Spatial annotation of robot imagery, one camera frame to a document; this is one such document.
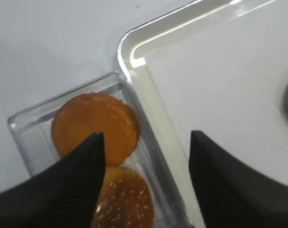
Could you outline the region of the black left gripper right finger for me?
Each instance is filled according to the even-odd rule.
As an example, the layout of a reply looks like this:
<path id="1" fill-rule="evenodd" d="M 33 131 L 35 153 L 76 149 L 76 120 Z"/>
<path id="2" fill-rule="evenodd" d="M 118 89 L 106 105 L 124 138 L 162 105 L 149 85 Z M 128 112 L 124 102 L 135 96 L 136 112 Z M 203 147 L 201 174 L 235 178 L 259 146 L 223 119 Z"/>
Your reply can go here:
<path id="1" fill-rule="evenodd" d="M 189 172 L 208 228 L 288 228 L 288 186 L 191 132 Z"/>

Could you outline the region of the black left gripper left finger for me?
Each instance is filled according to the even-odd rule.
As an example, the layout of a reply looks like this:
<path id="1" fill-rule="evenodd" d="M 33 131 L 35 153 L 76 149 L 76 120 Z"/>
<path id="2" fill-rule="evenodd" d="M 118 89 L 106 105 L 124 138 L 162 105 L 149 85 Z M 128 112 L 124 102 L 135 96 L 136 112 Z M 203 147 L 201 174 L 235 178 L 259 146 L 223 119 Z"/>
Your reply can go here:
<path id="1" fill-rule="evenodd" d="M 0 228 L 89 228 L 104 180 L 104 136 L 93 133 L 32 179 L 0 193 Z"/>

